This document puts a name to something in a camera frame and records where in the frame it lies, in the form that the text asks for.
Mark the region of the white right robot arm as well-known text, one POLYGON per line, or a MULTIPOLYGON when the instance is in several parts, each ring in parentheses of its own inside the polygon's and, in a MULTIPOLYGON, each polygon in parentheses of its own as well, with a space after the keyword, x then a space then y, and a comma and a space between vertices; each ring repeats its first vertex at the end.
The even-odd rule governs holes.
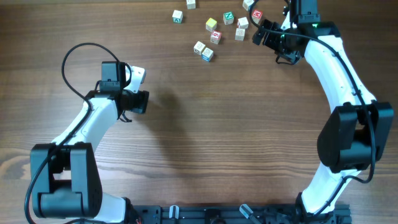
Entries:
POLYGON ((320 165, 310 185, 281 216, 292 223, 337 221, 336 201, 350 181, 372 181, 394 110, 378 102, 363 86, 349 62, 340 32, 333 22, 280 25, 264 20, 253 42, 275 50, 292 63, 305 58, 326 94, 331 115, 317 139, 320 165))

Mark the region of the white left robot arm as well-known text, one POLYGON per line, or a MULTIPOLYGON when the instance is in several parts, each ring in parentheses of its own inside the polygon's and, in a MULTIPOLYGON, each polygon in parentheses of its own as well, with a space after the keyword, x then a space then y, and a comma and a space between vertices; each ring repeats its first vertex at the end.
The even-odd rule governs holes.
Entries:
POLYGON ((106 131, 125 111, 143 114, 149 92, 129 90, 90 91, 83 108, 51 143, 36 144, 30 152, 32 180, 25 198, 25 212, 38 218, 74 222, 129 223, 137 214, 129 199, 103 192, 95 159, 106 131))

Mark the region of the red M letter block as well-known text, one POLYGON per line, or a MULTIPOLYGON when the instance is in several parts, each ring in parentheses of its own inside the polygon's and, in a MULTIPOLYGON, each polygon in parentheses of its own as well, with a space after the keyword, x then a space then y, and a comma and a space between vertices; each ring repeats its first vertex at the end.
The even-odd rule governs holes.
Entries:
POLYGON ((262 15, 263 12, 258 10, 258 9, 254 9, 251 13, 252 19, 254 21, 255 24, 259 24, 261 19, 262 19, 262 15))

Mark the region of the red side block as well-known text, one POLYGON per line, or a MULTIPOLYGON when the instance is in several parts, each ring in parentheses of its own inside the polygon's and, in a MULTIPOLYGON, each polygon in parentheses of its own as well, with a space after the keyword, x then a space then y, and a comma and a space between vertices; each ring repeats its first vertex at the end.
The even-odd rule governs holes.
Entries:
POLYGON ((245 37, 245 29, 237 28, 235 33, 235 40, 243 41, 245 37))

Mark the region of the plain picture block blue side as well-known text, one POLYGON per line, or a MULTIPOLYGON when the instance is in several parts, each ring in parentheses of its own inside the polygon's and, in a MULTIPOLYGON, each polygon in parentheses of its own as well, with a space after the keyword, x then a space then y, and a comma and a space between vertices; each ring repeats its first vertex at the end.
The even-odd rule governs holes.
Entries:
POLYGON ((238 28, 239 29, 247 29, 249 26, 249 22, 247 17, 241 17, 238 19, 238 28))

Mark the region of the blue H letter block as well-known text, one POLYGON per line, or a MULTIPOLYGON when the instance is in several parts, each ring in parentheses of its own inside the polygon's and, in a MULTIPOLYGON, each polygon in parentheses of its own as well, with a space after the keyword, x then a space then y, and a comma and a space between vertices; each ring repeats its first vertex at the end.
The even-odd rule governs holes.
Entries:
POLYGON ((243 0, 243 8, 246 11, 249 11, 253 4, 254 4, 254 0, 243 0))

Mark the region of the green N letter block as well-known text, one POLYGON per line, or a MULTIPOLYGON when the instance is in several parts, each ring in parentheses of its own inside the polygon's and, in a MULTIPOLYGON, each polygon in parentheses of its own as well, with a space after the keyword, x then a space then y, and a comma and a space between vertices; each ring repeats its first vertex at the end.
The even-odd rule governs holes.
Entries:
POLYGON ((223 21, 225 25, 230 25, 234 22, 234 14, 232 11, 223 14, 223 21))

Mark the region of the red 6 number block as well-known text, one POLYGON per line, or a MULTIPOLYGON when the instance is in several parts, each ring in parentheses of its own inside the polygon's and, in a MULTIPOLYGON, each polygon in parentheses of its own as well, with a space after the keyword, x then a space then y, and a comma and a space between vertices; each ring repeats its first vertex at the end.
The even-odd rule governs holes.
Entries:
POLYGON ((220 42, 220 40, 221 40, 221 35, 222 35, 221 32, 218 32, 217 30, 214 30, 214 31, 211 33, 211 36, 210 36, 210 41, 211 41, 211 43, 219 44, 219 42, 220 42))

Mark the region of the yellow top block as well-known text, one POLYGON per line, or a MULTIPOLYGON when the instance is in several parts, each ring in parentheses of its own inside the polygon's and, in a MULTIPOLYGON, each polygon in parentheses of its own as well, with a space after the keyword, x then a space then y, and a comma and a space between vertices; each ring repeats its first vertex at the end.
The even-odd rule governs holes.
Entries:
POLYGON ((213 32, 217 27, 217 21, 213 18, 209 18, 206 21, 206 30, 208 30, 209 32, 213 32))

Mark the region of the blue bottom block near gripper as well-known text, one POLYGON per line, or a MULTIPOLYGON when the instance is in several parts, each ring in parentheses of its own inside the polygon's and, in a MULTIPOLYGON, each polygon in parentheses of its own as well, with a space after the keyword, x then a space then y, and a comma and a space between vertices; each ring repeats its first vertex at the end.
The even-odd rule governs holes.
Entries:
POLYGON ((203 60, 209 62, 214 56, 214 51, 206 47, 201 54, 203 60))

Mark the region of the green V letter block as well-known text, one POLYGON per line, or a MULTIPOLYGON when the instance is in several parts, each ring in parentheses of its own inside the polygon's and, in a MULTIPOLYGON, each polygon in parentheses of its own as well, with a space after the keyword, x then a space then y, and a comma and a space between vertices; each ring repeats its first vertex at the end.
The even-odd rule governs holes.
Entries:
POLYGON ((179 10, 174 10, 172 14, 172 20, 174 23, 181 24, 183 19, 183 12, 179 10))

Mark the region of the blue letter block far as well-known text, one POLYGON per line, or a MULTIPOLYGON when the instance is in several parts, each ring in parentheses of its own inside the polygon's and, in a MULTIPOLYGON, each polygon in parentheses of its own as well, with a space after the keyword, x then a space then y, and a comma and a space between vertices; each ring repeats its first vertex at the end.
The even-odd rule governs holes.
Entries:
POLYGON ((187 9, 195 9, 196 8, 196 0, 186 0, 187 9))

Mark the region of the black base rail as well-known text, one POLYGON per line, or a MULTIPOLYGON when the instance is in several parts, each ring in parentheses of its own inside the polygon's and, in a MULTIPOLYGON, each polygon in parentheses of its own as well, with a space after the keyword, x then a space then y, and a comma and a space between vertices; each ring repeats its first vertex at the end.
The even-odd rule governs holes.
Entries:
POLYGON ((264 207, 170 207, 134 206, 133 224, 243 224, 243 223, 319 223, 351 224, 348 205, 337 205, 332 212, 312 218, 294 204, 275 204, 264 207))

